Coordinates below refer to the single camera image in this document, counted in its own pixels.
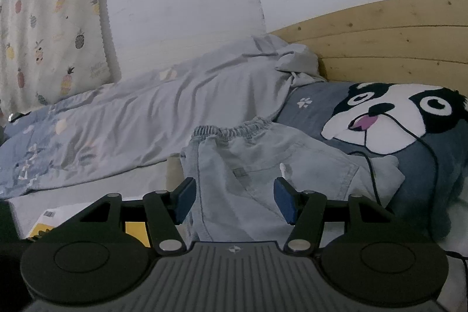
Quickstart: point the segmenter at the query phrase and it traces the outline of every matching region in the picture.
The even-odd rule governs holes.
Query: jeans waistband
[[[251,138],[254,135],[265,130],[272,124],[271,120],[255,117],[248,122],[233,127],[233,128],[220,128],[217,126],[198,126],[192,134],[192,138],[200,137],[206,138],[210,135],[216,135],[220,139],[230,140],[236,137]]]

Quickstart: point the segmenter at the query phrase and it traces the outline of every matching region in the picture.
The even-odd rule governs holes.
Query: dog nose
[[[367,115],[369,117],[375,117],[379,116],[380,114],[386,113],[387,111],[390,111],[392,109],[395,109],[395,105],[384,102],[369,107],[369,112],[367,113]]]

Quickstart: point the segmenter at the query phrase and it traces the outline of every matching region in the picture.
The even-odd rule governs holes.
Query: wooden headboard
[[[440,85],[468,96],[468,0],[385,0],[282,28],[329,80]]]

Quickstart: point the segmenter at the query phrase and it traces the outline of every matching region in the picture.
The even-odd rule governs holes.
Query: pillow
[[[315,83],[293,90],[275,122],[346,153],[396,156],[406,179],[388,208],[422,233],[430,229],[435,240],[449,233],[447,209],[460,195],[468,167],[466,97],[430,85]],[[430,149],[402,126],[434,151],[436,187]]]

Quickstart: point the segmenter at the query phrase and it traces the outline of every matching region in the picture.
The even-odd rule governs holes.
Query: light blue jeans
[[[372,159],[378,194],[385,206],[404,180],[394,156]],[[234,128],[199,126],[181,152],[184,175],[197,182],[187,216],[187,243],[271,241],[284,245],[288,225],[273,197],[282,175],[298,191],[328,199],[350,193],[374,199],[365,158],[350,156],[293,128],[255,118]]]

